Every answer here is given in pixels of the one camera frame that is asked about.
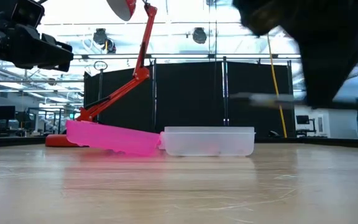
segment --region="camera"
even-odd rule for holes
[[[23,69],[68,71],[72,46],[37,31],[44,12],[33,0],[0,0],[0,60]]]

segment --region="ceiling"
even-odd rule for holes
[[[132,19],[123,22],[110,10],[106,0],[48,0],[43,4],[45,15],[38,30],[73,46],[73,52],[77,56],[71,63],[70,71],[63,73],[36,68],[23,70],[14,67],[11,63],[0,61],[0,80],[25,80],[25,83],[20,83],[21,88],[38,90],[37,94],[40,96],[35,97],[40,100],[43,100],[43,97],[51,98],[58,95],[70,102],[81,102],[81,91],[83,91],[81,80],[84,71],[90,74],[98,73],[93,68],[95,61],[104,60],[108,64],[107,71],[134,67],[147,22],[147,15],[140,3],[138,1]],[[254,56],[246,56],[253,58],[242,59],[242,61],[256,62],[256,58],[260,57],[259,54],[266,56],[269,53],[266,37],[256,38],[248,29],[240,25],[239,13],[231,6],[231,0],[149,0],[149,3],[158,8],[158,13],[147,53],[164,58],[159,59],[159,63],[208,60],[205,58],[208,54],[218,54],[220,55],[218,57],[227,55],[233,57],[232,60],[240,60],[238,57],[241,56],[238,54],[254,54]],[[197,27],[203,28],[206,32],[205,44],[197,44],[192,38],[192,33]],[[101,50],[101,46],[93,42],[93,33],[98,28],[106,29],[108,37],[116,45],[116,55],[106,55]],[[280,27],[272,30],[269,36],[271,36],[273,54],[298,53],[295,41],[287,37]],[[178,54],[198,56],[179,59]],[[89,56],[83,59],[80,55],[93,55],[93,58]],[[275,60],[275,63],[286,64],[286,60],[288,59]],[[299,60],[297,58],[292,60],[294,78],[300,79]],[[269,60],[263,59],[263,63],[269,63]],[[53,85],[32,82],[51,78],[62,82]],[[13,86],[0,85],[0,90],[17,90]],[[51,90],[59,90],[59,92],[45,92]]]

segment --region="wood grain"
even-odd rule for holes
[[[0,148],[0,223],[358,223],[358,149],[243,157]]]

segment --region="desk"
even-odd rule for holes
[[[250,158],[0,148],[0,223],[358,223],[358,149],[256,144]]]

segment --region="black curtain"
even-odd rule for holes
[[[223,126],[222,62],[157,64],[156,131]]]
[[[278,92],[293,94],[288,66],[275,65],[274,68]],[[241,92],[275,94],[270,65],[228,62],[227,85],[229,95]],[[294,111],[283,110],[283,114],[288,137],[295,137]],[[284,135],[280,110],[251,107],[241,101],[229,99],[228,117],[230,126],[255,127],[257,138],[267,137],[269,131]]]
[[[154,132],[153,66],[150,78],[105,109],[99,117],[102,124]],[[102,98],[133,79],[134,69],[104,72]],[[85,105],[98,100],[99,76],[85,78]]]

